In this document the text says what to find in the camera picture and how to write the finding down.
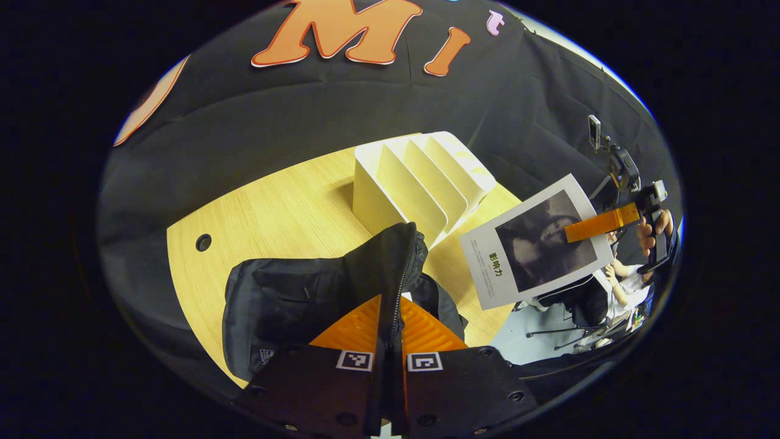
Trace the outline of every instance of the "person in white shirt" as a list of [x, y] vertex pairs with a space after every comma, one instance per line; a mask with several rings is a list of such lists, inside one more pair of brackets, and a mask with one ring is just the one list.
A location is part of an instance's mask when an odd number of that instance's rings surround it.
[[617, 258], [606, 266], [604, 271], [612, 286], [612, 294], [607, 298], [607, 318], [614, 319], [624, 312], [638, 306], [647, 298], [647, 292], [653, 284], [653, 272], [638, 274], [641, 265], [624, 266]]

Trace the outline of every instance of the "black and white photo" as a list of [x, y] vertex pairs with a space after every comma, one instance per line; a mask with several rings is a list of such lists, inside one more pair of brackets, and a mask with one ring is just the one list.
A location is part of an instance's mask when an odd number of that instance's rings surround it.
[[564, 229], [582, 218], [561, 190], [495, 228], [517, 291], [545, 284], [595, 262], [590, 241], [566, 242]]
[[464, 233], [460, 244], [482, 309], [548, 293], [612, 262], [604, 235], [566, 240], [567, 226], [594, 216], [593, 206], [570, 174]]

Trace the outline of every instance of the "screw hole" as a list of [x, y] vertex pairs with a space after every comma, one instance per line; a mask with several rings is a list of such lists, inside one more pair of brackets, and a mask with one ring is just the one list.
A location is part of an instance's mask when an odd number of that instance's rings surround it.
[[252, 386], [249, 388], [249, 393], [254, 397], [260, 397], [265, 393], [265, 389], [260, 386]]
[[343, 426], [351, 427], [357, 424], [357, 416], [347, 412], [339, 413], [336, 416], [336, 422], [342, 424]]
[[205, 252], [209, 247], [211, 247], [210, 234], [202, 234], [197, 240], [195, 240], [195, 248], [199, 252]]
[[509, 399], [513, 401], [521, 401], [526, 397], [526, 394], [522, 391], [516, 391], [509, 394]]
[[438, 419], [434, 415], [422, 415], [419, 418], [417, 418], [417, 423], [420, 424], [422, 427], [430, 427], [436, 424], [437, 420]]

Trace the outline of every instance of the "white floor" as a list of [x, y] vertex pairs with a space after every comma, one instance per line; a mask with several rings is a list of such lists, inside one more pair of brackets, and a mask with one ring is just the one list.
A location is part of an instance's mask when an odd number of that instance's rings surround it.
[[574, 327], [570, 314], [563, 304], [556, 303], [545, 312], [533, 306], [527, 306], [518, 312], [509, 314], [504, 326], [493, 339], [495, 346], [504, 359], [515, 364], [527, 364], [541, 359], [559, 357], [565, 353], [574, 353], [570, 344], [558, 351], [555, 346], [582, 337], [582, 330], [557, 332], [553, 334], [535, 334], [527, 338], [526, 334], [537, 330], [559, 330]]

